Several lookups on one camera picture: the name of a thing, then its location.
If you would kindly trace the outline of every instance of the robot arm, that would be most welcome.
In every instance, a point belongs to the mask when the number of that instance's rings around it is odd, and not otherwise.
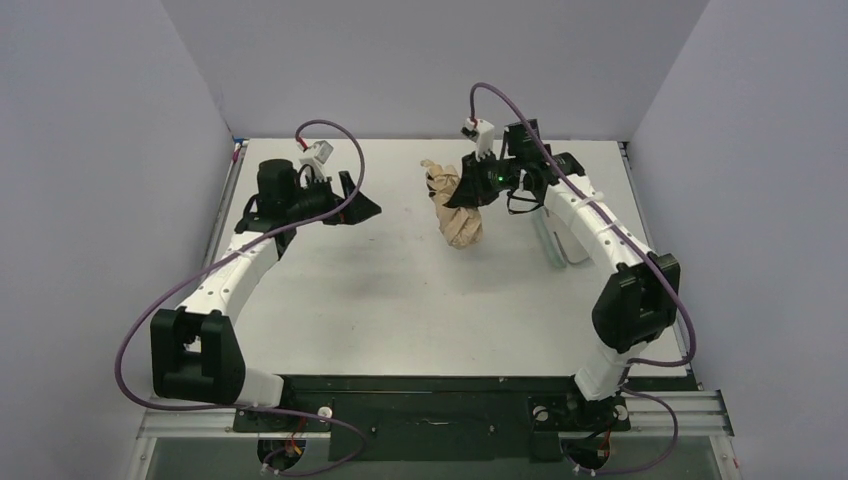
[[[157,395],[220,405],[280,405],[283,378],[245,365],[233,325],[253,289],[282,258],[297,232],[283,232],[250,250],[242,247],[266,232],[341,204],[342,198],[333,193],[331,179],[322,168],[331,152],[326,142],[316,142],[304,151],[301,172],[311,170],[305,186],[288,160],[266,160],[259,165],[259,191],[245,206],[224,253],[229,256],[238,251],[239,257],[213,272],[176,309],[160,309],[151,320]],[[353,180],[348,172],[340,172],[339,177],[347,197],[354,189]],[[380,212],[380,207],[360,192],[324,224],[355,225]],[[199,349],[189,347],[198,339]]]
[[[475,130],[475,123],[482,126],[483,133]],[[529,123],[538,135],[537,122]],[[446,205],[479,207],[494,202],[501,191],[507,190],[509,196],[524,190],[544,206],[546,227],[561,254],[572,263],[591,258],[609,276],[592,311],[598,336],[595,348],[574,381],[586,400],[613,396],[620,389],[628,360],[638,356],[674,323],[676,307],[641,257],[612,231],[612,225],[631,237],[675,290],[680,266],[672,255],[657,256],[620,224],[604,203],[603,194],[592,186],[571,154],[552,157],[568,180],[588,196],[583,200],[552,171],[520,123],[505,130],[504,142],[511,157],[503,159],[495,158],[491,152],[490,127],[490,123],[480,119],[466,120],[462,132],[477,143],[477,148],[462,158],[459,185]],[[590,202],[602,209],[612,223],[601,218]]]

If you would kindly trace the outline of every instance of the white tabletop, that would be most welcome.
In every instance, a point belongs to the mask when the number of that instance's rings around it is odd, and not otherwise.
[[[358,175],[344,140],[331,175]],[[467,140],[363,140],[362,192],[383,213],[356,226],[300,228],[262,279],[236,324],[248,366],[279,374],[560,376],[576,373],[595,341],[591,310],[606,278],[590,262],[555,269],[529,215],[505,200],[484,207],[481,243],[449,247],[427,196],[422,159],[459,166]],[[610,208],[644,238],[616,142],[550,142],[585,167]],[[299,150],[291,139],[251,139],[221,249],[256,192],[261,161]],[[341,193],[335,176],[333,188]],[[643,356],[681,358],[667,329]],[[639,365],[638,376],[682,376],[684,368]]]

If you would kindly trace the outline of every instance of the white wall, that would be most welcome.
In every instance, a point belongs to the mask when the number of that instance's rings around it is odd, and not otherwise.
[[[844,478],[848,3],[712,0],[630,145],[746,479]]]
[[[482,80],[548,138],[628,139],[707,2],[162,3],[239,135],[323,116],[362,136],[457,136]],[[514,121],[481,97],[481,116]]]
[[[114,354],[200,263],[232,143],[156,0],[0,2],[0,45],[0,476],[123,478]]]

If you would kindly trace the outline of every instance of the brown paper bag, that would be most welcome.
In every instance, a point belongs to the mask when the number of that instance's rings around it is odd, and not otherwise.
[[[483,218],[480,211],[476,208],[444,206],[459,184],[456,169],[452,165],[442,168],[430,160],[421,161],[421,166],[427,168],[427,186],[433,193],[431,199],[436,206],[439,231],[448,245],[461,249],[479,242],[483,238]]]

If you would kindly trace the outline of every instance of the purple cable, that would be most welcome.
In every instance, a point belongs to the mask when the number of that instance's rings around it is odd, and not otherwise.
[[[665,460],[666,458],[669,457],[669,455],[671,455],[671,452],[673,452],[674,448],[677,446],[677,439],[679,437],[680,430],[679,430],[679,425],[678,425],[678,422],[677,422],[677,415],[674,413],[674,410],[671,408],[671,405],[667,404],[663,399],[661,399],[659,397],[655,397],[653,395],[648,395],[647,393],[643,393],[643,392],[636,392],[636,391],[630,390],[629,388],[626,388],[626,387],[622,387],[621,391],[624,392],[624,393],[627,393],[629,395],[633,395],[634,397],[642,397],[642,398],[646,398],[648,400],[653,400],[653,401],[659,403],[660,405],[662,405],[663,408],[668,410],[669,415],[671,415],[671,423],[672,423],[672,428],[673,428],[673,432],[671,434],[671,443],[668,444],[668,448],[665,449],[665,451],[662,453],[662,455],[658,456],[657,458],[651,460],[650,462],[648,462],[644,465],[639,465],[638,467],[617,468],[617,469],[614,469],[614,470],[595,470],[594,472],[595,472],[596,476],[601,476],[601,475],[633,475],[635,473],[642,473],[644,471],[650,470],[650,469],[654,468],[655,466],[659,465],[663,460]],[[583,473],[587,473],[587,474],[592,473],[592,470],[590,470],[590,469],[581,467],[579,465],[577,467],[578,467],[578,470],[583,472]]]
[[[301,418],[309,418],[309,419],[312,419],[312,420],[320,420],[322,422],[332,423],[334,425],[339,425],[341,427],[344,427],[344,428],[350,430],[351,432],[355,433],[359,437],[360,440],[362,440],[359,448],[356,449],[353,453],[345,455],[344,457],[336,460],[335,462],[333,462],[329,465],[324,465],[323,467],[318,467],[318,468],[315,468],[313,470],[309,470],[309,471],[306,471],[306,472],[285,472],[285,471],[283,471],[283,472],[279,473],[279,475],[281,477],[311,477],[313,475],[318,475],[319,473],[324,473],[328,470],[332,470],[332,469],[342,465],[345,462],[352,460],[357,455],[362,453],[362,451],[365,450],[365,447],[368,445],[368,437],[366,437],[365,434],[362,433],[362,430],[354,427],[353,425],[351,425],[347,422],[343,422],[341,420],[336,420],[335,418],[326,418],[326,417],[322,417],[320,415],[315,415],[314,413],[298,412],[296,410],[286,410],[284,408],[254,407],[254,408],[250,408],[249,410],[254,411],[254,412],[260,412],[260,413],[275,413],[275,414],[280,414],[280,415],[295,415],[295,416],[298,416],[298,417],[301,417]],[[286,451],[286,448],[282,447],[282,448],[278,448],[277,450],[274,450],[273,452],[269,453],[268,455],[265,455],[265,458],[262,459],[263,467],[264,467],[264,465],[271,465],[271,460],[273,460],[274,457],[276,457],[277,455],[279,455],[279,454],[281,454],[285,451]]]
[[[267,240],[269,238],[272,238],[275,235],[278,235],[280,233],[283,233],[283,232],[286,232],[286,231],[289,231],[289,230],[292,230],[292,229],[295,229],[295,228],[298,228],[298,227],[302,227],[302,226],[308,225],[310,223],[319,222],[321,220],[329,218],[329,217],[339,213],[340,211],[342,211],[345,207],[347,207],[350,204],[350,202],[353,201],[353,198],[356,197],[356,195],[359,193],[359,189],[362,186],[362,181],[365,179],[365,154],[362,153],[362,146],[359,144],[359,142],[356,140],[356,138],[353,136],[353,134],[350,133],[349,130],[342,127],[338,123],[332,122],[330,120],[320,120],[320,119],[319,120],[310,120],[310,121],[304,123],[303,125],[301,125],[297,128],[297,131],[295,132],[295,136],[299,137],[300,132],[302,132],[304,128],[306,128],[310,125],[328,125],[330,127],[333,127],[335,129],[339,130],[342,134],[344,134],[347,138],[349,138],[351,142],[353,142],[354,147],[356,147],[356,153],[359,154],[359,168],[360,168],[359,178],[356,180],[356,185],[354,186],[353,191],[350,193],[350,195],[347,198],[344,199],[344,201],[342,201],[341,204],[339,204],[336,208],[330,210],[327,213],[322,213],[321,215],[309,218],[307,220],[303,220],[303,221],[300,221],[300,222],[295,222],[295,223],[292,223],[292,224],[289,224],[289,225],[285,225],[285,226],[282,226],[282,227],[279,227],[279,228],[275,228],[274,230],[271,230],[268,233],[265,233],[264,235],[257,237],[256,239],[244,244],[241,248],[239,248],[237,251],[233,252],[232,254],[218,260],[217,262],[214,262],[213,264],[209,265],[208,267],[206,267],[206,268],[198,271],[194,275],[186,278],[182,282],[174,285],[170,290],[163,293],[161,297],[157,298],[156,301],[154,301],[152,304],[150,304],[150,306],[147,307],[144,310],[144,312],[142,312],[142,314],[135,320],[135,322],[133,322],[132,326],[130,327],[129,332],[127,332],[127,335],[124,337],[123,340],[121,340],[121,345],[118,347],[118,353],[115,356],[115,368],[114,368],[115,382],[118,384],[118,388],[121,390],[121,393],[123,393],[124,396],[127,397],[128,399],[130,399],[132,402],[134,402],[138,405],[141,405],[142,407],[150,408],[150,409],[153,409],[153,410],[164,410],[164,411],[170,411],[170,412],[189,412],[189,411],[197,411],[197,410],[214,410],[214,409],[219,409],[219,408],[230,408],[230,407],[232,407],[232,405],[162,405],[162,404],[157,404],[157,403],[153,403],[153,402],[150,402],[148,400],[145,400],[145,399],[139,397],[138,395],[136,395],[135,393],[133,393],[129,389],[129,387],[127,386],[126,381],[124,381],[124,374],[123,374],[124,354],[126,353],[127,347],[129,346],[129,343],[132,340],[133,336],[141,328],[141,325],[144,323],[144,321],[147,320],[147,318],[151,314],[153,314],[153,312],[156,311],[156,309],[158,309],[163,303],[165,303],[166,300],[168,300],[169,298],[174,296],[177,292],[179,292],[180,290],[182,290],[183,288],[185,288],[189,284],[193,283],[194,281],[199,280],[204,275],[212,273],[215,270],[226,265],[227,263],[233,261],[235,258],[240,256],[242,253],[247,252],[251,248],[258,245],[260,242]],[[280,413],[280,414],[283,414],[283,415],[295,415],[295,416],[305,417],[305,418],[315,418],[315,417],[317,417],[317,415],[314,415],[314,414],[311,414],[311,413],[298,412],[298,411],[295,411],[295,410],[274,409],[274,408],[254,408],[253,410],[255,410],[255,411],[265,411],[265,412],[270,412],[270,413]],[[358,449],[356,452],[352,453],[351,455],[344,457],[342,460],[339,460],[338,462],[336,462],[334,464],[331,464],[331,465],[326,466],[326,467],[322,467],[322,469],[320,470],[321,472],[327,471],[331,468],[335,468],[335,467],[341,465],[342,463],[344,463],[344,462],[350,460],[351,458],[355,457],[356,455],[358,455],[365,448],[365,443],[364,443],[365,442],[365,436],[362,434],[362,432],[360,432],[358,429],[356,429],[356,427],[354,427],[353,425],[350,425],[348,423],[342,422],[340,420],[335,420],[335,419],[325,419],[323,417],[320,417],[320,419],[326,420],[330,423],[334,423],[334,424],[342,426],[342,427],[345,427],[345,428],[353,431],[354,433],[359,435],[360,438],[363,439],[363,445],[360,449]],[[297,476],[306,476],[306,473],[299,474]]]
[[[535,133],[533,128],[530,126],[530,122],[527,121],[527,117],[525,117],[524,114],[521,113],[521,110],[518,109],[518,106],[515,104],[515,102],[513,102],[509,97],[506,96],[505,93],[500,91],[497,87],[485,82],[477,82],[471,87],[471,118],[477,118],[474,108],[474,92],[478,88],[488,90],[500,97],[500,99],[503,100],[504,103],[506,103],[507,106],[512,110],[515,116],[518,117],[518,120],[521,122],[524,128],[527,129],[527,134],[530,135],[531,139],[533,139],[533,143],[535,143],[536,147],[539,148],[539,151],[542,152],[542,155],[545,157],[545,161],[548,162],[548,165],[550,165],[551,169],[557,174],[557,176],[565,183],[565,185],[569,189],[571,189],[572,192],[574,192],[575,195],[577,195],[577,198],[579,198],[580,200],[585,200],[586,198],[588,198],[587,195],[583,193],[579,188],[577,188],[577,186],[574,185],[574,183],[571,182],[571,180],[569,180],[568,177],[566,177],[565,173],[563,173],[563,171],[559,168],[557,162],[554,161],[551,154],[548,153],[548,150],[545,148],[545,144],[542,143],[542,139],[539,138],[539,135]],[[607,212],[605,212],[604,209],[601,208],[600,205],[598,205],[594,201],[589,201],[588,205],[592,207],[595,213],[597,213],[598,216],[601,217],[601,219],[607,223],[607,225],[610,225],[610,229],[615,232],[618,238],[620,238],[621,241],[627,244],[627,246],[630,247],[630,249],[633,250],[633,252],[638,255],[643,262],[645,262],[645,265],[647,265],[648,268],[651,269],[651,272],[653,272],[654,276],[657,277],[657,280],[659,280],[660,285],[662,285],[662,287],[668,293],[669,297],[671,297],[671,300],[674,302],[674,305],[680,311],[680,316],[683,317],[683,323],[684,325],[686,325],[686,335],[689,337],[689,351],[680,360],[676,360],[673,362],[662,362],[659,360],[631,358],[628,363],[643,363],[645,365],[653,365],[655,367],[682,367],[683,365],[688,364],[692,361],[692,358],[695,357],[697,342],[695,340],[695,327],[694,325],[692,325],[692,319],[689,316],[689,311],[686,309],[686,306],[683,305],[683,302],[680,300],[680,297],[677,295],[677,292],[675,292],[671,284],[668,283],[668,280],[666,280],[665,275],[662,274],[662,271],[660,271],[659,267],[657,267],[657,265],[648,257],[648,255],[645,254],[645,252],[643,252],[639,247],[636,246],[633,240],[631,240],[630,237],[628,237],[627,234],[624,233],[624,231],[622,231],[621,228],[618,227],[618,225],[615,225],[613,223],[612,219],[609,217],[609,215],[607,215]]]

